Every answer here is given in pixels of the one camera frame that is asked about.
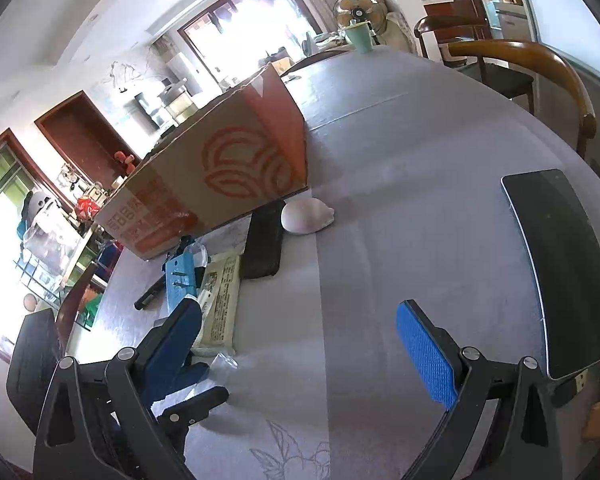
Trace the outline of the black tablet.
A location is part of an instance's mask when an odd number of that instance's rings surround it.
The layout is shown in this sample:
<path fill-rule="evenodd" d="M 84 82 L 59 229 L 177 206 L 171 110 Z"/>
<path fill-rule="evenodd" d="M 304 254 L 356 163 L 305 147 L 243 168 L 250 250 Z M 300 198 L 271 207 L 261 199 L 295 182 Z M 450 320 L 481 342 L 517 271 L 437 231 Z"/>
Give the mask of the black tablet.
<path fill-rule="evenodd" d="M 600 243 L 558 169 L 501 178 L 538 289 L 546 372 L 554 380 L 600 362 Z"/>

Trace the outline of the blue electrical switch block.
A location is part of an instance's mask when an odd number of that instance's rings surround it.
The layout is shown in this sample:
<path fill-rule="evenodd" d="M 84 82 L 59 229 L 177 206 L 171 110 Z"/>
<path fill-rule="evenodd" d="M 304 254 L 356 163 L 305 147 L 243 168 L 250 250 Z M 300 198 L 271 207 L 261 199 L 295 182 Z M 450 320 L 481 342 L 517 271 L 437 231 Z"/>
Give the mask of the blue electrical switch block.
<path fill-rule="evenodd" d="M 164 267 L 166 278 L 166 310 L 171 314 L 187 295 L 196 297 L 194 256 L 191 252 L 169 259 Z"/>

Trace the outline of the black phone case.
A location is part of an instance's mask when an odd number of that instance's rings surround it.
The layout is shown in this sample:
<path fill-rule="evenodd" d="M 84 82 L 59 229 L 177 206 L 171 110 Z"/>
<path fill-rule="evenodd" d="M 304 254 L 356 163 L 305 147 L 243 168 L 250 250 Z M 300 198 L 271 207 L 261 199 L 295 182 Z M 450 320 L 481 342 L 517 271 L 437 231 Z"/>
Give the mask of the black phone case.
<path fill-rule="evenodd" d="M 280 216 L 284 207 L 283 200 L 274 200 L 253 211 L 240 259 L 242 280 L 266 278 L 278 272 L 284 237 Z"/>

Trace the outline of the standing electric fan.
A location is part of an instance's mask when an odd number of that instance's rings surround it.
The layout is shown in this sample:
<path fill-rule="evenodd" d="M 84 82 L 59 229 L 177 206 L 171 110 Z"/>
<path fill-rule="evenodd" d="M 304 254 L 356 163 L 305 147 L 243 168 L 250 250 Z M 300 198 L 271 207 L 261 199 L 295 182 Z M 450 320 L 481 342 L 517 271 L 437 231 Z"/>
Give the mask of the standing electric fan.
<path fill-rule="evenodd" d="M 339 27 L 367 22 L 378 32 L 386 21 L 386 8 L 375 0 L 336 0 L 335 18 Z"/>

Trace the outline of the cardboard box orange print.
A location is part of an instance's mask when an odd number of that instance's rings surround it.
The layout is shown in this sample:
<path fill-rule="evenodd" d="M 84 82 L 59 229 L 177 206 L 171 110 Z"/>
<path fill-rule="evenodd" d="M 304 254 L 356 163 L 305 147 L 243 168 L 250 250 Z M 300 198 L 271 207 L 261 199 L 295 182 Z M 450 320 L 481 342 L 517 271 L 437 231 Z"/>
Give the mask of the cardboard box orange print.
<path fill-rule="evenodd" d="M 179 125 L 95 221 L 149 260 L 307 185 L 306 121 L 268 65 Z"/>

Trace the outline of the pink white seashell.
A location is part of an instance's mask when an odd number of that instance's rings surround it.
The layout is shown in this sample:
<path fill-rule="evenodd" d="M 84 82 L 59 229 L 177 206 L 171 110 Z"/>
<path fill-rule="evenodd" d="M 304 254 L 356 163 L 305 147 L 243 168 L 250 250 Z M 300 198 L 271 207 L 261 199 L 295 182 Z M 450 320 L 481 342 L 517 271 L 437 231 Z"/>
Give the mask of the pink white seashell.
<path fill-rule="evenodd" d="M 280 214 L 285 231 L 294 235 L 316 233 L 335 221 L 335 211 L 318 198 L 300 197 L 286 203 Z"/>

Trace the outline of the green paper cup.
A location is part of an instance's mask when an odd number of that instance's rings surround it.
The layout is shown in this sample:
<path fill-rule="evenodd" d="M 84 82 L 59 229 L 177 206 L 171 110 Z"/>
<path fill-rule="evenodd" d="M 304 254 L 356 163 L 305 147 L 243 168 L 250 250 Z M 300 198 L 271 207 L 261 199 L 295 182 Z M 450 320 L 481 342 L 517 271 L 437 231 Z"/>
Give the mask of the green paper cup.
<path fill-rule="evenodd" d="M 343 29 L 344 36 L 352 46 L 360 53 L 373 51 L 373 40 L 367 22 L 355 23 Z"/>

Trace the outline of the wooden chair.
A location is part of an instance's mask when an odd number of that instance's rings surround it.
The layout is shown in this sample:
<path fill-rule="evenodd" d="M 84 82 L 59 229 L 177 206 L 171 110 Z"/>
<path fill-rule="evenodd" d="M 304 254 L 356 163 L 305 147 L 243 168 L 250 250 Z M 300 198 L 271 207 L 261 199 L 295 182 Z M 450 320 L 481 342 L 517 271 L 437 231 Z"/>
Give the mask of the wooden chair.
<path fill-rule="evenodd" d="M 477 62 L 462 70 L 467 77 L 482 82 L 506 99 L 528 98 L 533 114 L 533 77 L 540 75 L 565 90 L 576 103 L 579 113 L 576 152 L 586 154 L 588 141 L 595 138 L 597 122 L 588 90 L 572 66 L 552 49 L 533 41 L 480 39 L 452 41 L 449 54 L 475 58 Z"/>

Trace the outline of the yellowish printed packet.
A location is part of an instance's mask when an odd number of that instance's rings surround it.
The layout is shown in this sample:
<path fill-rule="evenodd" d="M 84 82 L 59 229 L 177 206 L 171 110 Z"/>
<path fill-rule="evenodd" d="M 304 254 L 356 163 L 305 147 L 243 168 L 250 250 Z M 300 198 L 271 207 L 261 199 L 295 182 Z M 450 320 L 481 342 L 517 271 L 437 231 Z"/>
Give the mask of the yellowish printed packet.
<path fill-rule="evenodd" d="M 232 356 L 234 328 L 240 286 L 241 255 L 226 252 L 216 255 L 204 272 L 198 304 L 202 313 L 201 329 L 193 343 L 195 356 Z"/>

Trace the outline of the black pen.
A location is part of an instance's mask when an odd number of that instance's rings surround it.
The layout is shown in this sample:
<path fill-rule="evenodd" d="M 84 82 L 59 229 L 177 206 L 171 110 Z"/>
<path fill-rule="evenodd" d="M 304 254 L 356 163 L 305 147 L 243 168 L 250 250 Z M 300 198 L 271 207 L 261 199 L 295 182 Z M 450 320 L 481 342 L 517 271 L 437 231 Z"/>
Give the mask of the black pen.
<path fill-rule="evenodd" d="M 154 300 L 159 294 L 160 292 L 163 291 L 163 289 L 166 288 L 166 278 L 164 276 L 162 276 L 161 278 L 158 278 L 157 281 L 155 281 L 154 284 L 152 284 L 147 290 L 146 292 L 143 293 L 142 296 L 140 296 L 140 298 L 138 298 L 135 302 L 134 302 L 134 308 L 136 310 L 144 310 L 145 308 L 147 308 L 151 301 Z"/>

